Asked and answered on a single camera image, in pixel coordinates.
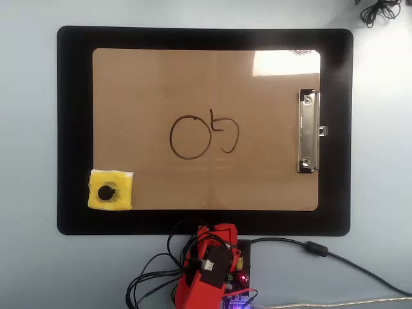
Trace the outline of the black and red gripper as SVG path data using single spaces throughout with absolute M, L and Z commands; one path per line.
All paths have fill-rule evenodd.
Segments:
M 197 245 L 209 245 L 213 242 L 214 236 L 219 236 L 224 242 L 231 245 L 238 245 L 238 230 L 234 224 L 222 223 L 218 225 L 204 225 L 197 233 Z M 226 276 L 233 265 L 236 265 L 236 258 L 239 258 L 238 248 L 209 246 L 201 261 L 200 281 L 215 288 L 222 288 Z

